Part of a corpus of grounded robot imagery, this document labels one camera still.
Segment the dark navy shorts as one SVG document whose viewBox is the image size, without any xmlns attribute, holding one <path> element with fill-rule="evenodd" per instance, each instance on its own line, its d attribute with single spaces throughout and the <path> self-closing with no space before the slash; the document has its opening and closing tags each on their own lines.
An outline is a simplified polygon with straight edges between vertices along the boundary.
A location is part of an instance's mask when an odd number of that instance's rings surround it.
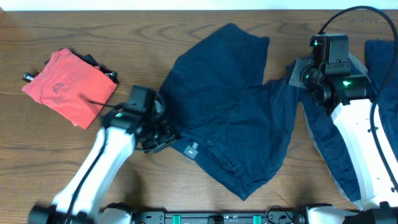
<svg viewBox="0 0 398 224">
<path fill-rule="evenodd" d="M 263 80 L 269 44 L 227 24 L 179 56 L 159 91 L 174 149 L 242 200 L 281 168 L 295 126 L 299 89 Z"/>
</svg>

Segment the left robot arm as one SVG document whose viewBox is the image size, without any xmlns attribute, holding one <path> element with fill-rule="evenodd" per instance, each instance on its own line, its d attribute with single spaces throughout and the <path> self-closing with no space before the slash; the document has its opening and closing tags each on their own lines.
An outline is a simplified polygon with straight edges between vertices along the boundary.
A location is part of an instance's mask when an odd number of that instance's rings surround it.
<svg viewBox="0 0 398 224">
<path fill-rule="evenodd" d="M 147 154 L 169 147 L 179 138 L 165 115 L 160 93 L 134 85 L 127 102 L 101 117 L 95 143 L 70 183 L 49 207 L 35 205 L 29 223 L 134 223 L 134 213 L 121 203 L 101 208 L 118 170 L 134 151 Z"/>
</svg>

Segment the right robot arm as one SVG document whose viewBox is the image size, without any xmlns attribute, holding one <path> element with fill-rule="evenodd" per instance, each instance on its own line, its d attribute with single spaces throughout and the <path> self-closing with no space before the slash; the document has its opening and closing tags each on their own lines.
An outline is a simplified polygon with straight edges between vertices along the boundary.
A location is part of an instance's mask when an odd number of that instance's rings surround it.
<svg viewBox="0 0 398 224">
<path fill-rule="evenodd" d="M 360 211 L 330 204 L 304 206 L 297 223 L 397 223 L 397 161 L 387 136 L 367 68 L 349 52 L 345 34 L 310 37 L 309 58 L 298 58 L 289 85 L 309 91 L 349 153 L 361 194 Z"/>
</svg>

